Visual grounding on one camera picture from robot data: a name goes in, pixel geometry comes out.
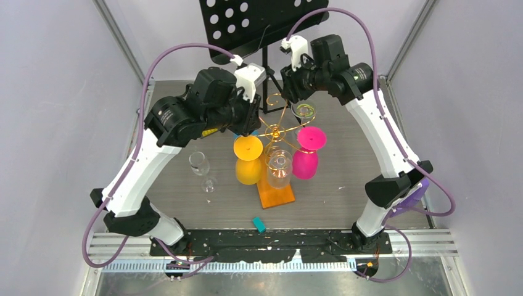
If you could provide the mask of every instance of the metal floor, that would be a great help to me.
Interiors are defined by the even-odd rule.
[[[185,84],[184,81],[156,82],[151,105],[162,97],[182,94]],[[276,88],[270,83],[269,93],[275,92]],[[252,219],[256,216],[267,228],[350,228],[367,201],[365,183],[380,173],[378,163],[356,120],[337,99],[317,93],[310,100],[318,109],[311,125],[325,131],[327,144],[318,152],[316,176],[306,181],[292,179],[294,203],[264,210],[256,185],[246,186],[236,180],[237,158],[230,131],[190,142],[162,171],[147,196],[186,228],[253,228]],[[280,114],[275,112],[262,118],[269,124],[277,123]],[[295,125],[295,118],[287,110],[282,126]],[[294,139],[294,135],[289,133],[286,139]],[[189,166],[189,155],[194,151],[208,156],[210,174],[218,181],[215,192],[208,194],[201,190],[201,178]],[[426,217],[415,212],[393,218],[389,224],[403,229],[429,227]]]

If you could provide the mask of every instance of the black music stand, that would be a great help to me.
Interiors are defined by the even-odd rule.
[[[329,5],[329,0],[200,0],[205,32],[209,44],[219,46],[233,54],[247,57],[261,48],[261,65],[268,77],[262,85],[264,114],[281,110],[268,110],[268,79],[281,93],[282,88],[268,65],[267,46],[285,38],[292,26],[305,14]],[[296,30],[302,31],[327,20],[328,12],[310,17]],[[218,65],[229,63],[220,52],[209,50],[211,59]]]

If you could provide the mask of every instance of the orange block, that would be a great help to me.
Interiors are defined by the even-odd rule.
[[[261,160],[261,179],[256,183],[258,186],[258,193],[260,194],[260,201],[262,208],[272,208],[278,205],[285,205],[294,202],[294,193],[290,184],[282,189],[276,189],[267,182],[267,164],[265,162],[265,155],[260,156]]]

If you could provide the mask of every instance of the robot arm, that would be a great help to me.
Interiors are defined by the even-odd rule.
[[[256,86],[264,79],[265,70],[255,64],[237,69],[234,75],[212,67],[198,73],[186,94],[156,102],[145,118],[142,146],[133,169],[105,208],[107,229],[127,236],[147,234],[176,245],[185,235],[184,228],[156,209],[146,197],[147,191],[165,165],[205,130],[227,128],[246,136],[261,127],[261,97]],[[106,188],[93,189],[91,199],[97,207],[108,198],[131,161],[129,156]]]
[[[383,231],[387,214],[419,188],[423,175],[403,159],[389,133],[383,118],[390,118],[390,114],[381,91],[378,93],[385,115],[382,116],[376,107],[371,67],[365,63],[351,67],[341,38],[337,35],[313,40],[310,43],[313,57],[303,46],[303,40],[300,36],[292,36],[289,41],[282,41],[281,50],[292,53],[291,65],[281,70],[284,83],[282,97],[297,103],[308,99],[316,91],[327,91],[338,98],[361,126],[377,157],[381,175],[365,185],[369,200],[363,214],[352,226],[352,241],[360,249],[370,247]],[[430,161],[420,162],[394,121],[390,123],[410,159],[432,172]]]

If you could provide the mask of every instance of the clear wine glass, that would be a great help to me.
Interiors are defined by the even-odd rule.
[[[277,150],[271,154],[267,165],[267,183],[276,189],[285,188],[292,174],[292,156],[288,151]]]
[[[210,170],[210,164],[207,157],[203,152],[194,152],[189,156],[189,163],[191,164],[192,171],[198,175],[203,176],[202,189],[205,192],[213,192],[216,189],[216,179],[208,176]]]

